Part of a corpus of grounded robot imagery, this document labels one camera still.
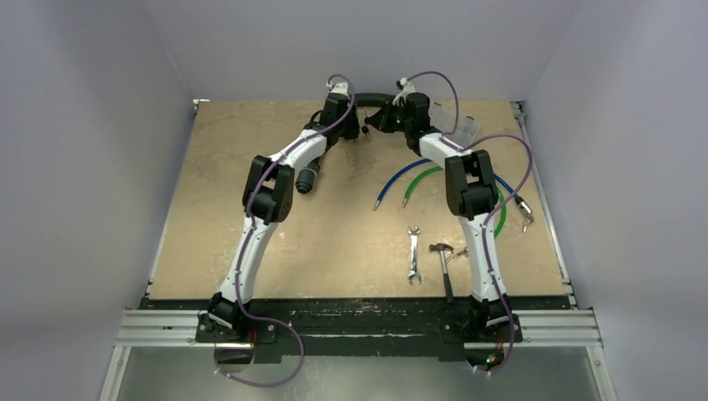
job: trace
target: tan table surface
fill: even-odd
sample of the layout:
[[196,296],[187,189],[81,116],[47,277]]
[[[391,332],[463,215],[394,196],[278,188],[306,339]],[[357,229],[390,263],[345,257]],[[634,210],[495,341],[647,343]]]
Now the tan table surface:
[[[150,298],[209,298],[230,268],[244,216],[241,196],[255,155],[271,155],[290,143],[322,101],[209,102],[200,105],[180,179],[174,193]],[[518,134],[506,100],[462,100],[461,115],[483,125],[480,137]],[[359,111],[363,119],[364,110]],[[479,149],[492,156],[494,171],[517,185],[526,166],[521,144],[490,140]],[[445,201],[444,174],[422,180],[406,209],[403,194],[432,163],[405,174],[388,191],[378,211],[376,197],[404,165],[420,159],[402,134],[372,131],[341,140],[324,156],[316,188],[294,194],[292,212],[271,239],[255,282],[255,297],[421,297],[442,296],[437,254],[427,245],[464,246],[457,218]],[[513,202],[497,238],[500,269],[510,295],[564,293],[533,177],[521,195],[536,222],[525,234]],[[410,286],[409,225],[421,227],[422,285]],[[451,261],[455,295],[468,295],[467,258]]]

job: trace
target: silver wrench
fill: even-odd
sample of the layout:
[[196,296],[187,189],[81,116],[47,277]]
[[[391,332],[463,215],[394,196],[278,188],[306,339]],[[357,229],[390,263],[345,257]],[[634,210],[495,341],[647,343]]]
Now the silver wrench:
[[411,272],[408,274],[408,284],[413,285],[413,278],[418,278],[418,283],[422,282],[422,277],[418,273],[418,226],[408,227],[408,234],[411,236]]

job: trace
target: transparent plastic container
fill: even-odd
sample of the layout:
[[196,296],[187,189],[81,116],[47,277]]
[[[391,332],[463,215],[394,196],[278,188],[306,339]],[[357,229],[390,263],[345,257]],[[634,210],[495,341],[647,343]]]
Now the transparent plastic container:
[[[433,103],[430,105],[428,114],[430,115],[430,124],[433,127],[440,129],[442,132],[453,130],[455,110],[445,108],[440,103]],[[462,147],[468,146],[477,137],[477,133],[481,128],[482,124],[471,116],[460,115],[458,129],[448,138]]]

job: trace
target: hammer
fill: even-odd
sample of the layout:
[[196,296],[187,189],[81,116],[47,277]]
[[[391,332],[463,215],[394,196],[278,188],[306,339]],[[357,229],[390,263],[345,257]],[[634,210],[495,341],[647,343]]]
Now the hammer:
[[428,249],[430,252],[440,252],[440,262],[442,263],[442,280],[445,283],[445,297],[448,299],[448,303],[453,303],[455,302],[455,296],[453,295],[453,286],[450,284],[448,262],[445,258],[445,251],[453,252],[455,250],[448,244],[430,244]]

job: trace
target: gray wall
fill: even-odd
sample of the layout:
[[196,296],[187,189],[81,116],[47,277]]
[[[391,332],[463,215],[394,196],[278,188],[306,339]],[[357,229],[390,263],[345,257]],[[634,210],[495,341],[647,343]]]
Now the gray wall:
[[190,97],[139,0],[0,3],[0,398],[96,399]]
[[[395,91],[425,69],[467,98],[524,99],[579,0],[144,0],[196,98],[319,99],[333,72]],[[419,88],[450,96],[435,78]]]
[[708,393],[708,3],[586,0],[528,98],[621,399]]

